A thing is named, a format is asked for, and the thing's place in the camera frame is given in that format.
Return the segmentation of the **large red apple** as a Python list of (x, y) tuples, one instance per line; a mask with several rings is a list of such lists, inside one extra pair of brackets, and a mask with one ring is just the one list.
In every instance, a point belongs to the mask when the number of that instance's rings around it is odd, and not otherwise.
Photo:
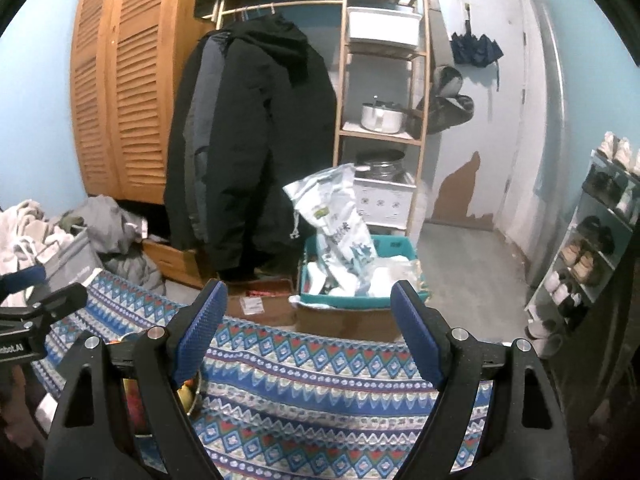
[(124, 384), (127, 410), (132, 426), (134, 426), (134, 433), (147, 434), (149, 427), (145, 418), (138, 382), (135, 379), (125, 378), (122, 383)]

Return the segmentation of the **grey clothes pile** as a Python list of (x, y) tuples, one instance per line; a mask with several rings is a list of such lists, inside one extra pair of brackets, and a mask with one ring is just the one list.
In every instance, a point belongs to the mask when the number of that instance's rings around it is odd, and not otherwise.
[(87, 284), (101, 270), (163, 295), (162, 274), (142, 249), (148, 235), (145, 218), (105, 195), (90, 197), (52, 218), (40, 203), (23, 200), (1, 213), (1, 276), (40, 264), (47, 279), (1, 297), (1, 304), (18, 308), (35, 304), (68, 284)]

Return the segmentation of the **glass fruit bowl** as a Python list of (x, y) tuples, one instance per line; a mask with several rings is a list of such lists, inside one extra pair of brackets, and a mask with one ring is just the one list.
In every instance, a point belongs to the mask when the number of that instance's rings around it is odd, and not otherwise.
[(189, 419), (201, 405), (204, 374), (198, 367), (191, 377), (196, 379), (196, 402), (190, 412), (186, 413), (179, 401), (177, 390), (191, 378), (175, 380), (171, 376), (171, 370), (166, 370), (166, 366), (171, 366), (171, 362), (165, 354), (163, 340), (151, 342), (144, 335), (141, 342), (138, 339), (139, 334), (130, 333), (108, 343), (108, 356), (122, 375), (122, 380), (129, 378), (138, 382), (149, 432), (134, 435), (149, 438), (167, 437), (171, 430), (170, 425), (174, 424), (172, 429), (186, 436), (189, 432)]

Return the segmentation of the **cardboard box under crate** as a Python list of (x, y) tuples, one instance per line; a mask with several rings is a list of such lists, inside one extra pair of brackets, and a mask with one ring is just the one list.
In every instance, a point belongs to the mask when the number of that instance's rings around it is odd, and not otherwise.
[(320, 309), (299, 304), (296, 330), (301, 333), (352, 340), (397, 342), (400, 339), (390, 309)]

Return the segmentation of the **wooden drawer box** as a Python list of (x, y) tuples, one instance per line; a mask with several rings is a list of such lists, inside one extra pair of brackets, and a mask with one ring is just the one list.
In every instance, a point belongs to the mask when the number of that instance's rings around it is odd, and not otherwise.
[(202, 288), (205, 285), (205, 260), (197, 250), (179, 250), (152, 240), (144, 240), (142, 248), (145, 255), (157, 265), (164, 278), (193, 288)]

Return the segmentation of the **flat cardboard box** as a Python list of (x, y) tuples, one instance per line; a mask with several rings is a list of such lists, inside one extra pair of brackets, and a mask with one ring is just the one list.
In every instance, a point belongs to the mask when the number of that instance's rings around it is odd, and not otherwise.
[(290, 303), (293, 284), (289, 278), (228, 283), (226, 315), (267, 326), (293, 326), (296, 310)]

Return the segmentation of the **grey shoe rack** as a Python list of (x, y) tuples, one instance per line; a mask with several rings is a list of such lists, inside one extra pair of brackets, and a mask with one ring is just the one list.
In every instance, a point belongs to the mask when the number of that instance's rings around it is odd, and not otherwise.
[(639, 154), (608, 131), (591, 152), (577, 206), (549, 269), (524, 308), (541, 359), (558, 353), (597, 302), (639, 224)]

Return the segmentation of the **grey hanging jacket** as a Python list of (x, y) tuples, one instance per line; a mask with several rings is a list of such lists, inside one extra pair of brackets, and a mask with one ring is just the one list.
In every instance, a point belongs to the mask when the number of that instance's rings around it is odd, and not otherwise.
[(186, 210), (194, 236), (202, 243), (208, 241), (205, 182), (207, 152), (221, 77), (226, 62), (228, 39), (228, 32), (216, 32), (203, 42), (200, 67), (196, 72), (194, 90), (183, 133), (186, 141), (186, 154), (184, 155)]

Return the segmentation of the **white patterned storage box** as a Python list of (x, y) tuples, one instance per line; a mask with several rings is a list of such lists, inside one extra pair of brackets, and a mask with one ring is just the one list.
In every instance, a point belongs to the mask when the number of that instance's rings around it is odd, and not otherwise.
[(399, 181), (354, 180), (357, 210), (368, 226), (405, 231), (416, 184), (406, 172)]

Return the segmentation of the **steel pot on box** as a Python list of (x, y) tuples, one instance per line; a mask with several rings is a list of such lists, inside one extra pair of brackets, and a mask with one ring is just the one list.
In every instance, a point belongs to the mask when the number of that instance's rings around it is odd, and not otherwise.
[(356, 156), (358, 178), (398, 181), (405, 172), (405, 153), (394, 148), (359, 152)]

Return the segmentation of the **wooden louvered closet door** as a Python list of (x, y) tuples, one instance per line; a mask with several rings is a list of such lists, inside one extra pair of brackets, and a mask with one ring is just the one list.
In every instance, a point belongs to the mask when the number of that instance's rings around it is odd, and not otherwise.
[(212, 25), (195, 0), (78, 0), (70, 106), (90, 195), (159, 204), (186, 58)]

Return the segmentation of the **black hanging coat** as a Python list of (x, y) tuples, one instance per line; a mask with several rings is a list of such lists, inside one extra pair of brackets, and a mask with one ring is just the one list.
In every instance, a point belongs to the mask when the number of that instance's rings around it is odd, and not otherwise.
[(336, 95), (326, 63), (282, 14), (225, 27), (226, 62), (207, 152), (206, 228), (199, 242), (186, 210), (183, 133), (203, 42), (182, 71), (172, 114), (164, 205), (173, 248), (203, 247), (227, 283), (259, 272), (288, 275), (311, 229), (285, 185), (332, 164)]

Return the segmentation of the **dark bag on hook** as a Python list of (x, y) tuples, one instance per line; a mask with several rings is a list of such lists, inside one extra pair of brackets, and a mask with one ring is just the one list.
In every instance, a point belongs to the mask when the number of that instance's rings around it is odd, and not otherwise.
[(474, 101), (460, 93), (462, 82), (462, 75), (454, 66), (435, 67), (427, 107), (427, 134), (444, 132), (473, 118)]

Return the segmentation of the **white cooking pot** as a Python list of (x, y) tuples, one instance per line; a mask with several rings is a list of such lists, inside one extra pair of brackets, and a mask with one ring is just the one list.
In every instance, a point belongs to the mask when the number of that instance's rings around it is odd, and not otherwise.
[(376, 133), (401, 133), (405, 123), (405, 110), (393, 101), (382, 101), (377, 96), (361, 105), (360, 126)]

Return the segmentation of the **wooden shelf unit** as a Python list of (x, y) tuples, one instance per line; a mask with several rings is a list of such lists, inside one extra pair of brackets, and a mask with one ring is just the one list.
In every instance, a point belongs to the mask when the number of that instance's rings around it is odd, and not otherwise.
[[(347, 29), (349, 6), (370, 6), (420, 14), (419, 47), (412, 50), (350, 40)], [(371, 226), (375, 230), (407, 235), (416, 215), (420, 172), (426, 149), (427, 105), (431, 85), (430, 9), (428, 0), (341, 0), (333, 165), (356, 162), (359, 152), (394, 148), (405, 153), (405, 172), (412, 175), (416, 184), (407, 229), (401, 231)], [(405, 110), (401, 133), (376, 133), (360, 126), (361, 105), (372, 102), (374, 96), (382, 101), (393, 101)]]

